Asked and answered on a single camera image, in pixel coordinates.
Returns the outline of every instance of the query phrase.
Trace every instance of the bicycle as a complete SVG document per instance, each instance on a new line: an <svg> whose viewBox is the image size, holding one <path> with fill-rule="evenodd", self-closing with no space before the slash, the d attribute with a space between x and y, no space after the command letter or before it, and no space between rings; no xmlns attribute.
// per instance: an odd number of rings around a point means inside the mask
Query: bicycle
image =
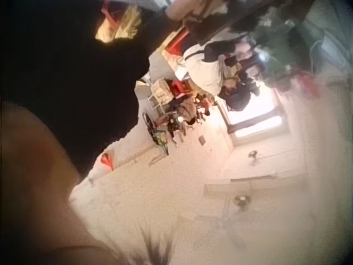
<svg viewBox="0 0 353 265"><path fill-rule="evenodd" d="M169 156L169 151L168 151L168 140L167 140L167 134L163 130L158 130L156 128L156 125L154 122L150 119L148 114L145 112L142 114L143 120L145 121L147 125L147 130L150 136L152 137L153 142L160 146L163 150L163 152Z"/></svg>

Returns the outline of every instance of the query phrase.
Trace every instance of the window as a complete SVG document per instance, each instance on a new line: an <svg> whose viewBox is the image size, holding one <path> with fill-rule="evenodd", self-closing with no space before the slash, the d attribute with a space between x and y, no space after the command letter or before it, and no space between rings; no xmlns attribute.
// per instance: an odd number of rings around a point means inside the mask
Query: window
<svg viewBox="0 0 353 265"><path fill-rule="evenodd" d="M237 139L268 131L283 122L283 111L274 89L258 82L260 94L252 94L249 104L242 112L228 110L226 102L218 99L222 116L227 124L228 133Z"/></svg>

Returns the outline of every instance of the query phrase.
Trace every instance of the red object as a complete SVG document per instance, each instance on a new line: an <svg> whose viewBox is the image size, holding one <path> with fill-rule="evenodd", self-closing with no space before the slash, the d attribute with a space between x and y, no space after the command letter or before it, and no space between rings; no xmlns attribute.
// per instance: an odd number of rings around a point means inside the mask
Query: red object
<svg viewBox="0 0 353 265"><path fill-rule="evenodd" d="M172 92L173 96L175 96L175 97L177 97L179 94L190 93L192 91L192 89L187 81L174 80L170 84L169 88L170 88L170 91Z"/></svg>
<svg viewBox="0 0 353 265"><path fill-rule="evenodd" d="M116 10L114 12L109 12L109 4L110 0L104 0L101 12L105 15L113 31L116 31L120 25L118 17L120 13L124 12L124 10Z"/></svg>
<svg viewBox="0 0 353 265"><path fill-rule="evenodd" d="M189 35L189 31L186 28L184 28L174 37L174 39L167 45L167 47L165 47L165 50L170 54L182 56L181 50L180 50L181 43L188 35Z"/></svg>
<svg viewBox="0 0 353 265"><path fill-rule="evenodd" d="M301 86L310 94L315 97L319 97L319 92L318 92L318 87L314 82L313 77L306 73L301 73L298 76L298 80L301 84Z"/></svg>
<svg viewBox="0 0 353 265"><path fill-rule="evenodd" d="M101 158L100 158L100 162L102 164L107 165L108 167L110 167L110 169L113 171L113 159L111 159L111 156L107 153L102 154Z"/></svg>

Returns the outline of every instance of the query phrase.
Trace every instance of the bicycle wheel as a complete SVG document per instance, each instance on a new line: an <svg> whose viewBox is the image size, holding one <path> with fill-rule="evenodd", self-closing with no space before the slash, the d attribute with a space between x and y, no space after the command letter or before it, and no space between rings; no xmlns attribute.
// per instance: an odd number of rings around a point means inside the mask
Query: bicycle wheel
<svg viewBox="0 0 353 265"><path fill-rule="evenodd" d="M155 135L156 133L156 126L154 125L154 122L150 119L150 117L148 116L147 113L143 113L143 120L145 121L146 125L147 125L147 130L148 133L150 134L150 136L152 137L153 142L158 145L158 139Z"/></svg>

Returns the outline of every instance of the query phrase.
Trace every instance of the white shirt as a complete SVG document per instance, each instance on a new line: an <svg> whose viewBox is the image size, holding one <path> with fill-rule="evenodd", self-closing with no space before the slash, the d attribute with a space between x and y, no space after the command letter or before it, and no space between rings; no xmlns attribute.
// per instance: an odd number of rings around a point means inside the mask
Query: white shirt
<svg viewBox="0 0 353 265"><path fill-rule="evenodd" d="M184 59L190 54L203 50L207 44L208 43L203 46L196 44L188 48L184 52ZM195 54L185 60L185 67L195 84L204 91L216 96L220 93L223 83L223 73L220 62L204 62L204 58L204 53Z"/></svg>

